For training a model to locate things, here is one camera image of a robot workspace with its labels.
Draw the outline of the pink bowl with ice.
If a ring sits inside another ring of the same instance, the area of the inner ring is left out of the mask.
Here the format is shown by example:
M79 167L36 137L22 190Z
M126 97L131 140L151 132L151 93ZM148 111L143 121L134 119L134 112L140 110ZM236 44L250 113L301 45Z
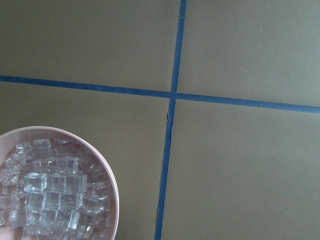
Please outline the pink bowl with ice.
M1 239L113 240L118 223L115 176L90 143L48 126L1 135Z

